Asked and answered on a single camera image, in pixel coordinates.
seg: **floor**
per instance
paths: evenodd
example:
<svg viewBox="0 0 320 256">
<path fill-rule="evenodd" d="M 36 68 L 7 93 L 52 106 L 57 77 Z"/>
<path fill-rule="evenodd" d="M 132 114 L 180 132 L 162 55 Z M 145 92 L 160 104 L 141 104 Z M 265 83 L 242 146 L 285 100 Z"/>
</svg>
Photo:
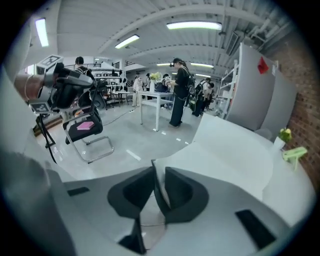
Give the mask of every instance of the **floor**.
<svg viewBox="0 0 320 256">
<path fill-rule="evenodd" d="M 159 132 L 157 132 L 154 131 L 156 127 L 154 107 L 143 106 L 143 124 L 141 125 L 139 108 L 133 108 L 127 104 L 103 110 L 100 112 L 100 117 L 104 124 L 103 132 L 85 140 L 109 136 L 114 152 L 90 164 L 80 161 L 72 145 L 66 145 L 66 135 L 61 124 L 49 130 L 56 142 L 51 148 L 57 164 L 76 180 L 94 179 L 140 167 L 149 167 L 151 160 L 168 157 L 190 144 L 201 121 L 201 117 L 191 115 L 191 110 L 185 108 L 181 126 L 169 127 L 171 111 L 161 109 Z M 38 136 L 37 140 L 44 148 L 43 136 Z M 86 159 L 97 157 L 110 150 L 106 140 L 89 146 L 82 141 L 77 141 L 75 145 Z M 144 245 L 147 250 L 150 250 L 165 233 L 165 218 L 160 212 L 153 193 L 142 210 L 140 219 Z"/>
</svg>

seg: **white vase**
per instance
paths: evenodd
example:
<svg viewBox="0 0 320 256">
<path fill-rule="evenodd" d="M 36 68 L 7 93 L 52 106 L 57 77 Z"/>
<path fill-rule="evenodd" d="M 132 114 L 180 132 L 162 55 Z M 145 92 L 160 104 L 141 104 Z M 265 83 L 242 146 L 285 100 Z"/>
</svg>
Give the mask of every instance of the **white vase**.
<svg viewBox="0 0 320 256">
<path fill-rule="evenodd" d="M 155 92 L 155 81 L 151 80 L 150 81 L 150 93 L 154 93 Z"/>
<path fill-rule="evenodd" d="M 279 150 L 280 151 L 285 146 L 285 144 L 286 143 L 282 139 L 280 139 L 279 137 L 276 137 L 276 139 L 275 139 L 275 141 L 273 143 L 273 147 L 274 147 L 275 150 Z"/>
</svg>

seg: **pink object on chair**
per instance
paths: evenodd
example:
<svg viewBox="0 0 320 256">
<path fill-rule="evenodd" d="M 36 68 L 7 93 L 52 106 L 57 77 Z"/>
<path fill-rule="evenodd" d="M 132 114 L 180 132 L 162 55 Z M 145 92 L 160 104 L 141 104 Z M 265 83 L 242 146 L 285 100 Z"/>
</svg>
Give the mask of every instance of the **pink object on chair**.
<svg viewBox="0 0 320 256">
<path fill-rule="evenodd" d="M 90 121 L 90 122 L 83 122 L 82 124 L 80 124 L 76 129 L 78 131 L 80 130 L 90 130 L 93 126 L 95 125 L 94 122 Z"/>
</svg>

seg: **red diamond decoration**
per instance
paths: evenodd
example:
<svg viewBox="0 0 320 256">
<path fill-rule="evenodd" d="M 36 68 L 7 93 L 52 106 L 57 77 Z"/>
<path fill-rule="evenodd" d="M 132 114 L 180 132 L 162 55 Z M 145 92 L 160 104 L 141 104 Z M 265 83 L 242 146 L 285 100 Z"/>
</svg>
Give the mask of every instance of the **red diamond decoration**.
<svg viewBox="0 0 320 256">
<path fill-rule="evenodd" d="M 266 64 L 264 58 L 260 58 L 259 60 L 259 64 L 258 64 L 258 70 L 260 72 L 260 74 L 264 74 L 268 71 L 269 67 L 268 65 Z"/>
</svg>

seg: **ceiling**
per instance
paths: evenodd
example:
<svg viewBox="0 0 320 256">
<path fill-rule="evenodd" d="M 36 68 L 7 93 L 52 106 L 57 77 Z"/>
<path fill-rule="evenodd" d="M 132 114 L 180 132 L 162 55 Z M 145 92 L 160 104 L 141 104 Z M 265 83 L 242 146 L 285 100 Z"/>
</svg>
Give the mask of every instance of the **ceiling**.
<svg viewBox="0 0 320 256">
<path fill-rule="evenodd" d="M 218 77 L 232 68 L 236 49 L 245 36 L 256 33 L 267 45 L 275 36 L 278 40 L 279 35 L 285 36 L 285 31 L 293 28 L 290 19 L 267 0 L 53 0 L 35 16 L 46 17 L 48 49 L 52 53 L 123 58 L 147 67 L 179 57 L 186 62 L 214 65 L 214 69 L 197 67 L 192 71 Z M 195 20 L 220 22 L 225 33 L 166 27 L 170 22 Z M 239 39 L 227 55 L 234 31 Z M 41 46 L 36 31 L 32 33 L 34 56 Z M 128 48 L 115 48 L 134 34 L 140 39 Z"/>
</svg>

